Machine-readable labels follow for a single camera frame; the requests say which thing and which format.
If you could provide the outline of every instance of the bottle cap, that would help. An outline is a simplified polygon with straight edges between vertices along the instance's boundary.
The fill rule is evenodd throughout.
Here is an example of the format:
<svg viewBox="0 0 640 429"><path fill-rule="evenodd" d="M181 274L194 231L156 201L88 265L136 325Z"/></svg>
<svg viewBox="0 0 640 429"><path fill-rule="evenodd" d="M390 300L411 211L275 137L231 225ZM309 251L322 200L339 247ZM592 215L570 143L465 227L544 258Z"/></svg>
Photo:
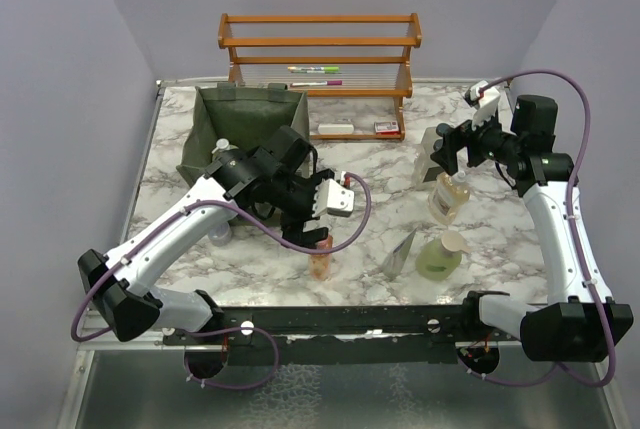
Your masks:
<svg viewBox="0 0 640 429"><path fill-rule="evenodd" d="M224 137L216 141L216 149L218 149L219 151L226 151L227 149L229 149L230 145L231 144L229 144L229 139L225 139Z"/></svg>
<svg viewBox="0 0 640 429"><path fill-rule="evenodd" d="M458 171L451 177L451 180L453 181L454 184L458 185L458 184L464 183L466 178L467 178L466 172Z"/></svg>
<svg viewBox="0 0 640 429"><path fill-rule="evenodd" d="M456 231L444 231L440 237L442 247L449 252L464 252L469 254L471 248L467 244L467 241L459 232Z"/></svg>

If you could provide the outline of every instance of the yellow liquid bottle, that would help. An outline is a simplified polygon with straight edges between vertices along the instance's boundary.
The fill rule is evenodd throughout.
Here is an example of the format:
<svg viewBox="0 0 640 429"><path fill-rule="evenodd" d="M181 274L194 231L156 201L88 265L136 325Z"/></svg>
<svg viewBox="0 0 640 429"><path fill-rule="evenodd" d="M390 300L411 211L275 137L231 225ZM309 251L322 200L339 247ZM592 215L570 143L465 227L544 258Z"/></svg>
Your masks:
<svg viewBox="0 0 640 429"><path fill-rule="evenodd" d="M429 241L416 258L416 271L432 281L444 281L462 262L462 253L470 252L467 241L455 231L444 231Z"/></svg>
<svg viewBox="0 0 640 429"><path fill-rule="evenodd" d="M451 224L460 207L469 200L471 190L466 183L464 171L458 171L452 176L446 172L440 174L429 196L429 212L441 224Z"/></svg>

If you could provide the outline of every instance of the metal frame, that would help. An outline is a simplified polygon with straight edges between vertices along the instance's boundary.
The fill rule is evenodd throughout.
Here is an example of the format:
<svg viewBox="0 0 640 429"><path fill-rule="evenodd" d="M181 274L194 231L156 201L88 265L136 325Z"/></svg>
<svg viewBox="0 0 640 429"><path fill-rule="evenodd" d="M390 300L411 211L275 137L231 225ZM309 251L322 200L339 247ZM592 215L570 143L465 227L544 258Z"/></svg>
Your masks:
<svg viewBox="0 0 640 429"><path fill-rule="evenodd" d="M165 87L171 87L171 86L181 86L181 85L190 85L193 84L194 82L218 82L218 81L224 81L226 80L225 77L211 77L211 78L198 78L197 80L175 80L175 81L157 81L157 86L158 86L158 94L156 97L156 104L155 104L155 109L154 109L154 113L152 116L152 122L149 128L149 132L147 134L146 140L145 140L145 149L144 149L144 154L142 157L142 160L140 162L140 166L138 168L138 173L137 173L137 177L136 177L136 184L135 187L133 188L133 192L132 192L132 197L129 201L129 205L128 205L128 211L127 211L127 215L125 218L125 222L123 224L123 228L120 234L120 241L122 242L124 239L126 239L126 235L128 233L128 229L129 229L129 225L131 222L131 218L133 216L134 210L135 210L135 205L137 202L137 198L138 198L138 192L139 192L139 187L140 187L140 183L142 181L142 177L144 175L144 170L145 170L145 166L147 163L147 159L149 157L149 153L150 153L150 149L151 149L151 142L153 139L153 134L155 132L156 129L156 125L157 125L157 121L158 121L158 117L159 117L159 113L160 113L160 108L162 105L162 101L163 101L163 96L164 96L164 88ZM415 82L431 82L431 83L439 83L439 84L444 84L444 83L448 83L448 84L464 84L464 83L468 83L468 82L475 82L474 80L469 80L469 79L460 79L460 80L453 80L453 79L443 79L443 80L432 80L432 79L421 79L421 78L413 78L413 80ZM512 102L512 98L511 98L511 94L510 94L510 88L506 87L505 91L507 92L507 97L511 106L511 109L513 111L513 104ZM363 307L358 307L358 309L362 309L362 310L368 310L371 309L375 306L363 306ZM394 308L412 308L412 307L420 307L420 306L393 306ZM453 310L453 314L455 313L459 313L460 312L460 305L436 305L436 306L424 306L424 307L428 307L428 308L433 308L434 310L436 310L435 308L440 308L437 310L448 310L448 309L452 309ZM224 311L229 312L229 314L232 314L234 310L248 310L248 311L252 311L253 313L255 313L255 318L258 318L258 314L263 312L263 310L265 309L273 309L273 308L261 308L261 307L255 307L255 308L223 308ZM294 309L294 310L314 310L315 308L289 308L289 309ZM105 327L106 323L104 322L104 320L102 319L102 317L100 316L100 314L95 311L95 310L90 310L83 322L83 331L84 332L93 332L95 329L97 328L103 328ZM464 346L464 345L468 345L471 344L474 341L460 341L460 340L456 340L457 338L454 336L452 338L449 338L448 336L446 336L446 334L448 334L448 332L444 332L445 337L447 337L447 339L449 339L449 341L446 342L442 342L442 344L446 344L446 346L448 348L456 348L456 347L460 347L460 346ZM401 333L400 338L402 337L406 337L407 335L410 335L408 333ZM353 337L353 338L376 338L376 337L386 337L389 338L391 340L392 344L397 344L397 341L400 340L400 338L398 337L398 334L393 334L393 333L388 333L388 334L376 334L374 332L371 332L370 334L344 334L345 337ZM492 342L491 345L497 345L498 347L501 346L512 346L515 344L519 343L517 341L509 341L507 339L509 339L508 336L504 336L503 334L501 334L500 332L495 332L494 336L496 338L502 339L501 342ZM295 341L296 340L296 336L294 334L289 334L286 335L284 338L278 338L279 339L279 343L283 343L285 345L291 345L291 343L289 343L288 341ZM436 336L436 338L434 339L436 342L439 341L439 338ZM188 350L188 351L220 351L222 350L222 346L220 344L193 344L192 341L187 341L185 340L184 342L182 342L181 344L172 344L169 343L167 344L167 342L169 342L167 340L167 336L165 334L163 334L161 331L149 331L147 332L144 336L141 336L140 338L136 339L135 341L132 342L128 342L128 343L121 343L119 342L112 334L111 335L104 335L102 336L100 339L96 340L96 341L90 341L90 342L85 342L82 343L78 346L78 352L76 355L76 361L74 363L74 368L73 368L73 373L71 376L71 380L70 380L70 384L69 384L69 388L67 390L63 405L62 405L62 410L60 413L60 417L58 420L58 429L69 429L69 428L74 428L77 425L77 421L79 419L80 416L80 411L81 411L81 407L82 407L82 402L84 399L84 395L85 395L85 391L87 388L87 385L90 381L90 376L91 376L91 368L93 365L93 361L94 361L94 354L95 351L122 351L122 350L179 350L179 351L184 351L184 350ZM598 374L600 376L602 376L605 372L604 366L603 364L596 364L595 365L596 370L598 372ZM616 380L614 380L612 383L610 383L608 386L606 386L604 388L604 397L607 403L607 407L609 408L609 412L613 418L614 421L614 425L616 428L619 429L630 429L631 428L631 424L629 422L629 418L628 415L626 413L626 410L624 408L624 403L622 401L621 395L620 395L620 388L619 385L617 383Z"/></svg>

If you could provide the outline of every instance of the green soap bottle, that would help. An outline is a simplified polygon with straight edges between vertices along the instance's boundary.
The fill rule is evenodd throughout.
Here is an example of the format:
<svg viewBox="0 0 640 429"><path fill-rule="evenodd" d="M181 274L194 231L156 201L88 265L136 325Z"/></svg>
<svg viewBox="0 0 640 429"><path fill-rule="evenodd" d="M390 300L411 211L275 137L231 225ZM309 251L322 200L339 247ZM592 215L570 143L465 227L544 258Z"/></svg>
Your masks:
<svg viewBox="0 0 640 429"><path fill-rule="evenodd" d="M416 271L432 281L444 281L462 262L463 252L470 252L464 237L456 231L444 231L424 245L416 258Z"/></svg>

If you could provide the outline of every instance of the table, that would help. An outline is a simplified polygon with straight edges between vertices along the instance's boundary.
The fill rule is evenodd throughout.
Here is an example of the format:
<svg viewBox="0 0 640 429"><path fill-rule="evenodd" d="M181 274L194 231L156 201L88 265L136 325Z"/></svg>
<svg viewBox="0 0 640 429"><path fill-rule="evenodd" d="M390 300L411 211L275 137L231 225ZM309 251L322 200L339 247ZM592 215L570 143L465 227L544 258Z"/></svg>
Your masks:
<svg viewBox="0 0 640 429"><path fill-rule="evenodd" d="M459 124L472 116L462 99L465 86L416 84L405 101L403 142L318 142L320 167L360 174L373 193L373 213L363 235L333 256L332 276L319 282L308 271L308 256L285 249L253 227L235 227L233 241L214 247L205 237L162 276L158 285L178 291L204 289L220 305L330 306L460 303L469 290L497 290L531 303L544 302L546 278L533 222L516 194L486 163L468 170L471 200L451 229L469 242L472 253L451 277L433 282L414 267L423 244L444 230L427 209L428 192L411 187L411 174L424 130L441 122ZM194 87L167 88L140 182L129 236L160 216L188 190L175 166L192 125ZM312 132L320 122L350 118L359 132L389 120L389 100L311 99ZM511 111L503 97L500 117L508 127ZM348 219L327 218L334 243L360 223L362 193ZM389 281L380 264L418 228L402 274Z"/></svg>

